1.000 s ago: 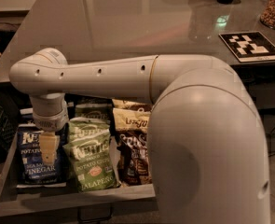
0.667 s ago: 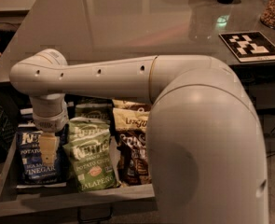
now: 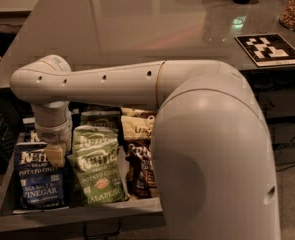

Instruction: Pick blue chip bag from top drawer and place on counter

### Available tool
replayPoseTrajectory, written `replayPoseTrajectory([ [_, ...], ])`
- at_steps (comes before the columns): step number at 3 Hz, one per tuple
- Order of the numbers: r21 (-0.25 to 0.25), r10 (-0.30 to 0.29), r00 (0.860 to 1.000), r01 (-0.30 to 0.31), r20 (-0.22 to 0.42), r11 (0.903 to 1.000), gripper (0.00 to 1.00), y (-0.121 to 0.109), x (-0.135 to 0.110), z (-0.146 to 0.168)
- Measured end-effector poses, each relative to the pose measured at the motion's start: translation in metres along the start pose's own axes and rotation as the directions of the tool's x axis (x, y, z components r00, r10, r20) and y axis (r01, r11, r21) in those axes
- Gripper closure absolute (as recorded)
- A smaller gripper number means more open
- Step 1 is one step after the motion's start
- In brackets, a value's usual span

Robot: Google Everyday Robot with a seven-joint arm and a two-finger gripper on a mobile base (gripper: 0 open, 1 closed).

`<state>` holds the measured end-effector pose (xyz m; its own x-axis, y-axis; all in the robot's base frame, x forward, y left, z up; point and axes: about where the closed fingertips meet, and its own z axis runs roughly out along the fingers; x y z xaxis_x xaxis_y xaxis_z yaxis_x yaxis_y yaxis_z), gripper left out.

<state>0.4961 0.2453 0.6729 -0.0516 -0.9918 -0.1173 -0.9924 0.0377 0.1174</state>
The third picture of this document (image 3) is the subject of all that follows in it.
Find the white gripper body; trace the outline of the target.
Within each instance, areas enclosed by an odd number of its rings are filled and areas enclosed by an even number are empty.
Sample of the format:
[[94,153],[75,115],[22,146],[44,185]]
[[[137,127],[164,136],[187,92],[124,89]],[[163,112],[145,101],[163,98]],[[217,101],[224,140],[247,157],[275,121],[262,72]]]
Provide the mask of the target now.
[[47,143],[71,149],[72,116],[67,101],[32,104],[38,137]]

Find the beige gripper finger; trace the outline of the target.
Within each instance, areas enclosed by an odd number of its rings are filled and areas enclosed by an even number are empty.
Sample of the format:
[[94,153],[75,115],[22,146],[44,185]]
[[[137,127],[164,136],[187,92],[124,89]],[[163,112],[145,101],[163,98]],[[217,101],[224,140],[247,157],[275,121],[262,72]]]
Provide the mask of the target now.
[[62,143],[48,144],[44,152],[52,166],[62,168],[65,166],[65,153],[66,148]]

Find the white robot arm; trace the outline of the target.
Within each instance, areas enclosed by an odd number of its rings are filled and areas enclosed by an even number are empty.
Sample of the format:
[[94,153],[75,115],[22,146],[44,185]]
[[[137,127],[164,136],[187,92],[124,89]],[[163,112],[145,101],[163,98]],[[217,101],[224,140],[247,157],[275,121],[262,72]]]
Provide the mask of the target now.
[[169,60],[72,71],[57,55],[17,69],[10,88],[59,141],[68,101],[157,113],[152,160],[169,240],[281,240],[269,129],[234,67]]

